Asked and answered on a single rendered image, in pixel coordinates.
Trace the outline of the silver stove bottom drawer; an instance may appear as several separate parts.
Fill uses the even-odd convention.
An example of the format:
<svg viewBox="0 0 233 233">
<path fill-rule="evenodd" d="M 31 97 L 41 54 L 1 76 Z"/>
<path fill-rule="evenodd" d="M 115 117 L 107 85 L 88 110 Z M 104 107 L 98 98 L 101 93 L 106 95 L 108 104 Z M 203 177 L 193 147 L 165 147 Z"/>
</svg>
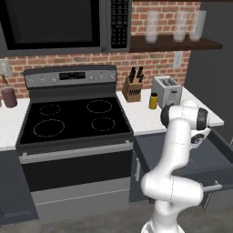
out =
<svg viewBox="0 0 233 233">
<path fill-rule="evenodd" d="M 44 223 L 103 214 L 128 206 L 130 178 L 32 192 Z"/>
</svg>

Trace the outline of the dark grey open drawer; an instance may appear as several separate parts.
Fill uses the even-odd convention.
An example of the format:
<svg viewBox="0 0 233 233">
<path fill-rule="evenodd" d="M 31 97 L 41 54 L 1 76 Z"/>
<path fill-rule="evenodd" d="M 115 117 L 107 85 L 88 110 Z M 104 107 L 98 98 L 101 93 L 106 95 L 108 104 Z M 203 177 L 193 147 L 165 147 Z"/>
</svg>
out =
<svg viewBox="0 0 233 233">
<path fill-rule="evenodd" d="M 143 177 L 159 162 L 162 154 L 165 134 L 136 136 L 136 151 Z M 196 149 L 189 152 L 189 161 L 185 167 L 173 172 L 179 177 L 188 177 L 204 187 L 214 186 L 218 182 L 222 189 L 233 188 L 233 147 L 214 129 Z"/>
</svg>

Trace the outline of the wooden knife block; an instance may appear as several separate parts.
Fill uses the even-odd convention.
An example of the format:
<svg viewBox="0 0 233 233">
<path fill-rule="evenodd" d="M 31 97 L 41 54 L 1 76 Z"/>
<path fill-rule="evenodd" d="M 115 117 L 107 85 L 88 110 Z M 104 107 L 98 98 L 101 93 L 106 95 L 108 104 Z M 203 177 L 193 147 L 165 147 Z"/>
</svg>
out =
<svg viewBox="0 0 233 233">
<path fill-rule="evenodd" d="M 129 78 L 126 77 L 125 84 L 123 86 L 122 94 L 125 97 L 125 100 L 130 102 L 139 102 L 141 100 L 141 90 L 143 83 L 139 82 L 137 78 L 133 82 L 129 81 Z"/>
</svg>

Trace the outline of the yellow bottle with black cap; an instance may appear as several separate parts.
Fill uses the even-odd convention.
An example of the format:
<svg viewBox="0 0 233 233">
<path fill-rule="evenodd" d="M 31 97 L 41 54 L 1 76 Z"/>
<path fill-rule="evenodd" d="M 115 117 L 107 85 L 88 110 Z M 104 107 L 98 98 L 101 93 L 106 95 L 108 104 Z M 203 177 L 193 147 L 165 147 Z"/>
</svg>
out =
<svg viewBox="0 0 233 233">
<path fill-rule="evenodd" d="M 152 93 L 150 95 L 150 98 L 149 98 L 149 108 L 156 109 L 157 108 L 157 101 L 158 101 L 157 93 Z"/>
</svg>

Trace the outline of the black and silver stove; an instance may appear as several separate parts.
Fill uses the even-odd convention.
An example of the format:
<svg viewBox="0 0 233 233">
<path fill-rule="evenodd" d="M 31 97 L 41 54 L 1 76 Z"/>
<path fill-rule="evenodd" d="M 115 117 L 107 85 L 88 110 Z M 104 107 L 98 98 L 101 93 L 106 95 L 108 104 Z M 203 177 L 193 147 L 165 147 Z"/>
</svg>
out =
<svg viewBox="0 0 233 233">
<path fill-rule="evenodd" d="M 115 66 L 42 67 L 24 78 L 30 103 L 15 145 L 19 156 L 133 143 Z"/>
</svg>

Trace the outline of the silver toaster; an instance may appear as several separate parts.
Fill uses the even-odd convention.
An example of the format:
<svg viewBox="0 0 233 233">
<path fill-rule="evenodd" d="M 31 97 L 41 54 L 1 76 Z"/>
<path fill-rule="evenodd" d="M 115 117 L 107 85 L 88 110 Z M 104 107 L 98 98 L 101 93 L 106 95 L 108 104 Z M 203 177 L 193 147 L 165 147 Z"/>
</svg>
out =
<svg viewBox="0 0 233 233">
<path fill-rule="evenodd" d="M 180 104 L 182 88 L 183 86 L 171 76 L 155 76 L 153 78 L 151 92 L 157 93 L 158 105 L 163 108 L 170 104 L 174 104 L 175 106 Z"/>
</svg>

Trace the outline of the black oven door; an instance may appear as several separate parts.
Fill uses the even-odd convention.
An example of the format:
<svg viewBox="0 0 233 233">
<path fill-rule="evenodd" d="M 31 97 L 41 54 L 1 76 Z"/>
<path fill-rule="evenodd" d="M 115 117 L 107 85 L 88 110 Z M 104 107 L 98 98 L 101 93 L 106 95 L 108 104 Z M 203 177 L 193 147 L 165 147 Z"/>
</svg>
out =
<svg viewBox="0 0 233 233">
<path fill-rule="evenodd" d="M 132 150 L 22 164 L 31 192 L 131 176 Z"/>
</svg>

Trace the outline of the dark grey cabinet door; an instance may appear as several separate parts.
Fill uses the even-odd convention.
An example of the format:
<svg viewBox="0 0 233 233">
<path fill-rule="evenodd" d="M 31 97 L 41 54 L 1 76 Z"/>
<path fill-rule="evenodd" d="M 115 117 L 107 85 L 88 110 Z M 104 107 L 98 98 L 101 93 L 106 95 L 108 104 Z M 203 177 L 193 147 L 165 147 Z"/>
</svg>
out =
<svg viewBox="0 0 233 233">
<path fill-rule="evenodd" d="M 140 176 L 138 182 L 136 182 L 135 174 L 137 169 L 137 158 L 140 161 Z M 145 196 L 141 190 L 141 179 L 149 171 L 145 165 L 144 160 L 141 160 L 141 157 L 137 155 L 136 151 L 133 151 L 132 156 L 132 167 L 131 167 L 131 180 L 130 180 L 130 191 L 129 191 L 129 202 L 138 202 L 142 200 L 148 200 L 148 197 Z"/>
</svg>

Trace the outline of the black and silver microwave oven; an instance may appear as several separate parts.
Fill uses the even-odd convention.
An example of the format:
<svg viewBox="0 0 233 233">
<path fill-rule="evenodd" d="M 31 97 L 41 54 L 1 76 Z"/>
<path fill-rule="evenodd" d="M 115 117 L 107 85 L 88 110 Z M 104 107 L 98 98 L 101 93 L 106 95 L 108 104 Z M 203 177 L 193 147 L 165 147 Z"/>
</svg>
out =
<svg viewBox="0 0 233 233">
<path fill-rule="evenodd" d="M 4 32 L 0 24 L 0 57 L 94 54 L 129 51 L 132 0 L 105 0 L 105 7 L 105 14 L 101 17 L 101 45 L 99 47 L 10 50 L 6 46 Z"/>
</svg>

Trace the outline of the dark grey tall cabinet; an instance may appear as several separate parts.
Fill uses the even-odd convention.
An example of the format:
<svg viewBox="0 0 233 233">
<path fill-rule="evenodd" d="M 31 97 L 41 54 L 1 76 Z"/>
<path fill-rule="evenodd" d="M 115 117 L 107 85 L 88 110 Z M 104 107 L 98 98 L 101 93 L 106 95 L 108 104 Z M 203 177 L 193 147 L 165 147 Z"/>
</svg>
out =
<svg viewBox="0 0 233 233">
<path fill-rule="evenodd" d="M 223 121 L 217 132 L 233 139 L 233 2 L 202 2 L 207 12 L 203 36 L 222 44 L 221 49 L 193 50 L 185 88 Z"/>
</svg>

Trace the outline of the dark red dispenser bottle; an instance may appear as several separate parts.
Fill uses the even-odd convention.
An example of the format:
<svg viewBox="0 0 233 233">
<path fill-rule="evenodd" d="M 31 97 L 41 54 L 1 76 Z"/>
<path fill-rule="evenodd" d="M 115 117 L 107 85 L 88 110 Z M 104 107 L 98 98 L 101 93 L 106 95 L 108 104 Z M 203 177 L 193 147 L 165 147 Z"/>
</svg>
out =
<svg viewBox="0 0 233 233">
<path fill-rule="evenodd" d="M 8 85 L 8 82 L 5 79 L 4 75 L 2 75 L 2 78 L 3 78 L 3 85 L 1 88 L 1 94 L 4 99 L 5 106 L 8 108 L 13 108 L 17 106 L 15 90 L 10 85 Z"/>
</svg>

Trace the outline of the black microwave door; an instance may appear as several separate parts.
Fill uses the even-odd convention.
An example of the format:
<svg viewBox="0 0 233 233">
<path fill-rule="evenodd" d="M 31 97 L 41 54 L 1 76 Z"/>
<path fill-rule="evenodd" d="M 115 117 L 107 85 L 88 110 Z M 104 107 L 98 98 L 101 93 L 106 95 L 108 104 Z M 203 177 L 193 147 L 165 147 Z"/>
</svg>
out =
<svg viewBox="0 0 233 233">
<path fill-rule="evenodd" d="M 0 0 L 10 50 L 99 47 L 105 0 Z"/>
</svg>

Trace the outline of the dark grey base cabinet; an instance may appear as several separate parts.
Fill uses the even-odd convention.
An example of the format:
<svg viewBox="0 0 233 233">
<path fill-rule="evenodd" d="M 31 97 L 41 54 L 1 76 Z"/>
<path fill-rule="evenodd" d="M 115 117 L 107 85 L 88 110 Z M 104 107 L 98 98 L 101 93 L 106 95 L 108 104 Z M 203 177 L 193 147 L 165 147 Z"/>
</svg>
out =
<svg viewBox="0 0 233 233">
<path fill-rule="evenodd" d="M 0 151 L 0 226 L 38 219 L 15 150 Z"/>
</svg>

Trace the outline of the white wall outlet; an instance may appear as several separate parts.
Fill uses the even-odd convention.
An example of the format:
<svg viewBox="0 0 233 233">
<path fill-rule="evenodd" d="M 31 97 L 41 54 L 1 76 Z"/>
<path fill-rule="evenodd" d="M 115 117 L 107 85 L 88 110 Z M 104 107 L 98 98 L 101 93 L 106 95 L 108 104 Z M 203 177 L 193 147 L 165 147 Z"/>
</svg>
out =
<svg viewBox="0 0 233 233">
<path fill-rule="evenodd" d="M 0 75 L 11 76 L 12 71 L 7 59 L 0 59 Z"/>
<path fill-rule="evenodd" d="M 182 58 L 183 58 L 183 52 L 182 51 L 176 51 L 174 53 L 174 58 L 173 58 L 173 67 L 181 67 L 182 63 Z"/>
</svg>

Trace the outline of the dark wooden wall shelf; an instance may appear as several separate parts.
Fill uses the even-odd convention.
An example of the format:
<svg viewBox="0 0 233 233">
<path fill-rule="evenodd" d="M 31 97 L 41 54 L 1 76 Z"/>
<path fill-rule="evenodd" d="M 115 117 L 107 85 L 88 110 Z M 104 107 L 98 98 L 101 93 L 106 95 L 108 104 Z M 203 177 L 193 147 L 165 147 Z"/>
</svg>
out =
<svg viewBox="0 0 233 233">
<path fill-rule="evenodd" d="M 186 36 L 183 42 L 176 42 L 172 35 L 159 35 L 154 44 L 149 44 L 143 35 L 132 35 L 130 39 L 131 53 L 165 52 L 165 51 L 187 51 L 221 49 L 222 44 L 210 39 L 201 38 L 198 42 L 192 42 Z"/>
</svg>

